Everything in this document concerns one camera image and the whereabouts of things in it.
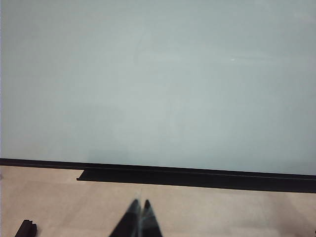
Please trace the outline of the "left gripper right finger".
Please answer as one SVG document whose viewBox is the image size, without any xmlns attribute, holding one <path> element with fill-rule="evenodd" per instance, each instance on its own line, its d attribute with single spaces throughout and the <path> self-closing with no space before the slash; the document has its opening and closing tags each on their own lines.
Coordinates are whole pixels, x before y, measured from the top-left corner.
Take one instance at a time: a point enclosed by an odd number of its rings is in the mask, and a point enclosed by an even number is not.
<svg viewBox="0 0 316 237">
<path fill-rule="evenodd" d="M 162 233 L 156 219 L 150 201 L 147 199 L 141 214 L 141 236 L 162 237 Z"/>
</svg>

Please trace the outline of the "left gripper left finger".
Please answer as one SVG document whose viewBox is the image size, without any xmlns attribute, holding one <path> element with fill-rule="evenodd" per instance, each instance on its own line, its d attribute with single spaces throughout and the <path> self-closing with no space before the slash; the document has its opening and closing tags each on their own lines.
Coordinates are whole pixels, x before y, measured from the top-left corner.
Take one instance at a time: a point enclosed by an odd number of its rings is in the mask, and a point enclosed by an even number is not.
<svg viewBox="0 0 316 237">
<path fill-rule="evenodd" d="M 135 237 L 138 229 L 140 210 L 139 200 L 134 199 L 111 232 L 110 237 Z"/>
</svg>

